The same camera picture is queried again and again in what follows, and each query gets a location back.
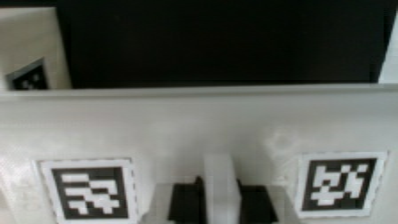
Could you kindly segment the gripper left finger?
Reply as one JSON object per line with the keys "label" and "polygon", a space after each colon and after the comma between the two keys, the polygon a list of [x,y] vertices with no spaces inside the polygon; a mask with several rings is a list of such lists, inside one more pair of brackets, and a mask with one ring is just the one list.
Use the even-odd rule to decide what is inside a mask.
{"label": "gripper left finger", "polygon": [[205,224],[204,181],[195,177],[191,183],[172,186],[166,220],[173,224]]}

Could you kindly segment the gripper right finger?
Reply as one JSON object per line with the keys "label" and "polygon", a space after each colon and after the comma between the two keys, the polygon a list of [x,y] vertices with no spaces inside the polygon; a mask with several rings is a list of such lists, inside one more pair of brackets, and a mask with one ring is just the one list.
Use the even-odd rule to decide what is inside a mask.
{"label": "gripper right finger", "polygon": [[262,185],[243,185],[239,183],[237,189],[241,196],[239,224],[273,224],[278,218],[266,187]]}

